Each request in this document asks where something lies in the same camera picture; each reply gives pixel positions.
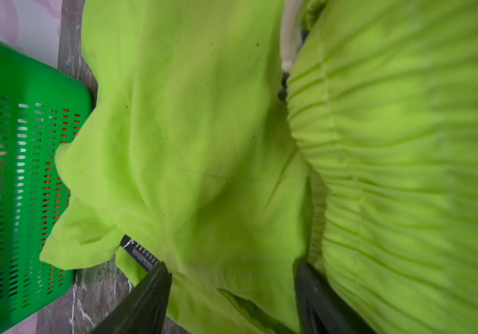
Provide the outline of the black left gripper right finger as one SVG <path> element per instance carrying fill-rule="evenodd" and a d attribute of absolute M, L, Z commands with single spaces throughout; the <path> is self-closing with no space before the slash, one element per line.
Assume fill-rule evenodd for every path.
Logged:
<path fill-rule="evenodd" d="M 308 263 L 297 266 L 295 293 L 300 324 L 304 333 L 375 333 Z"/>

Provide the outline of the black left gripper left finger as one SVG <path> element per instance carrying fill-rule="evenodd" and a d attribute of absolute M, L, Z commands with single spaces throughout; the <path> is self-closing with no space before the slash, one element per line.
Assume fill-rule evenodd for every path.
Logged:
<path fill-rule="evenodd" d="M 172 274 L 157 264 L 91 334 L 161 334 Z"/>

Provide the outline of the lime green garment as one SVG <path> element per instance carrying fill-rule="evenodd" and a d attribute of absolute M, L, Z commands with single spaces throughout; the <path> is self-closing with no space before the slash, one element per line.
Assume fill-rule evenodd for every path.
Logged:
<path fill-rule="evenodd" d="M 312 265 L 375 333 L 478 333 L 478 1 L 87 1 L 97 105 L 41 261 L 140 246 L 191 333 L 304 333 Z"/>

